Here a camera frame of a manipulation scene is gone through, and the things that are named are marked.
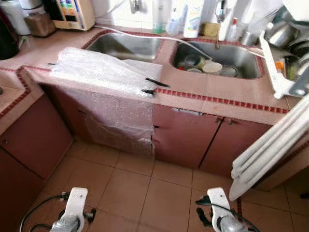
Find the dish rack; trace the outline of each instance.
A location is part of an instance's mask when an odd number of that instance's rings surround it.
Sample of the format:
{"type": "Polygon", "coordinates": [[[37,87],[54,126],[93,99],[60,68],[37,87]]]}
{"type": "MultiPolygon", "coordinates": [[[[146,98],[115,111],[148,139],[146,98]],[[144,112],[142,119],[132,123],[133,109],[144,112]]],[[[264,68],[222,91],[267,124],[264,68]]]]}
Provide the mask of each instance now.
{"type": "Polygon", "coordinates": [[[264,39],[265,31],[260,34],[259,40],[261,48],[264,52],[267,70],[271,80],[272,88],[274,89],[274,97],[281,99],[284,95],[291,95],[295,97],[304,97],[308,94],[308,76],[309,67],[303,71],[296,81],[286,79],[282,73],[278,72],[275,66],[275,61],[272,56],[268,42],[264,39]]]}

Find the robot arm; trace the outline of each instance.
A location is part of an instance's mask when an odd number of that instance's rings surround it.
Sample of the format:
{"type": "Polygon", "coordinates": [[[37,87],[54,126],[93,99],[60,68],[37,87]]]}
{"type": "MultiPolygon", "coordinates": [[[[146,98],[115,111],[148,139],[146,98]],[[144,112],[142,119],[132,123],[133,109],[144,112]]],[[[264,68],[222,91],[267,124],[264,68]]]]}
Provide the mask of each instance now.
{"type": "Polygon", "coordinates": [[[245,224],[239,222],[231,213],[230,205],[222,188],[211,188],[207,191],[207,196],[196,201],[196,204],[209,205],[212,207],[211,223],[207,220],[201,208],[197,209],[198,216],[204,226],[212,226],[216,232],[248,232],[245,224]]]}

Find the kitchen cabinet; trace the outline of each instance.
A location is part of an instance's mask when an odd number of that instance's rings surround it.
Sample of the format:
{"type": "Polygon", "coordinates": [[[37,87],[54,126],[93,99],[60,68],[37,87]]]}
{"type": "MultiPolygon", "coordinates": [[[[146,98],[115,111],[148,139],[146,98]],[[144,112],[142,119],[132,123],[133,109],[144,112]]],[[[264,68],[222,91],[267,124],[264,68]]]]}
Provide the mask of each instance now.
{"type": "Polygon", "coordinates": [[[232,162],[271,126],[224,118],[200,169],[208,173],[231,176],[232,162]]]}
{"type": "Polygon", "coordinates": [[[85,123],[87,113],[77,99],[68,92],[68,89],[57,86],[44,86],[43,88],[70,131],[83,141],[93,142],[85,123]]]}
{"type": "Polygon", "coordinates": [[[16,231],[43,180],[0,148],[1,231],[16,231]]]}
{"type": "Polygon", "coordinates": [[[72,133],[82,140],[151,153],[150,103],[67,87],[44,88],[72,133]]]}
{"type": "Polygon", "coordinates": [[[220,125],[216,119],[154,105],[156,159],[197,169],[220,125]]]}
{"type": "Polygon", "coordinates": [[[46,95],[39,98],[2,136],[0,146],[47,179],[72,143],[72,136],[46,95]]]}

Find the double sink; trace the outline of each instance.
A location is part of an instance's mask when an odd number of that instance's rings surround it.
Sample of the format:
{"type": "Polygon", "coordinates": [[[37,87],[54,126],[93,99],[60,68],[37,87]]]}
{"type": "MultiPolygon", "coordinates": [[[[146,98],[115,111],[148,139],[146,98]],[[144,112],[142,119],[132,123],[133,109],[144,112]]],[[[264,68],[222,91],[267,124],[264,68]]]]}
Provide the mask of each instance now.
{"type": "MultiPolygon", "coordinates": [[[[158,38],[137,38],[125,34],[107,33],[98,37],[87,50],[102,52],[119,59],[152,62],[155,60],[161,42],[162,40],[158,38]]],[[[221,44],[219,49],[215,49],[213,43],[189,43],[211,56],[214,62],[237,68],[236,78],[255,79],[260,75],[255,55],[249,53],[244,47],[221,44]]],[[[178,43],[173,66],[181,66],[185,57],[191,54],[200,55],[193,48],[178,43]]]]}

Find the bottle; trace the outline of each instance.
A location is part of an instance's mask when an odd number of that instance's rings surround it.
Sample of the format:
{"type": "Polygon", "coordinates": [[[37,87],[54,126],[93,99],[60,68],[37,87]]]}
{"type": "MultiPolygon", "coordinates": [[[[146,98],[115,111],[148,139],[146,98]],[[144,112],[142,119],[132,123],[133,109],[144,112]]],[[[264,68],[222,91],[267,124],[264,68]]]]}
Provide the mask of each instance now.
{"type": "Polygon", "coordinates": [[[166,32],[170,35],[177,35],[180,31],[180,24],[187,13],[187,5],[183,0],[174,0],[168,23],[166,24],[166,32]]]}
{"type": "Polygon", "coordinates": [[[18,35],[30,35],[30,31],[24,21],[22,8],[17,0],[2,0],[1,8],[18,35]]]}
{"type": "Polygon", "coordinates": [[[233,22],[230,26],[230,29],[228,31],[226,40],[230,42],[236,42],[239,39],[239,34],[237,30],[237,18],[233,19],[233,22]]]}
{"type": "Polygon", "coordinates": [[[153,0],[153,33],[163,32],[164,0],[153,0]]]}
{"type": "Polygon", "coordinates": [[[33,36],[46,37],[56,30],[53,21],[49,14],[45,12],[43,6],[32,10],[23,10],[23,12],[26,15],[25,22],[33,36]]]}
{"type": "Polygon", "coordinates": [[[196,38],[198,36],[203,6],[204,0],[193,0],[188,3],[188,13],[183,30],[185,38],[196,38]]]}

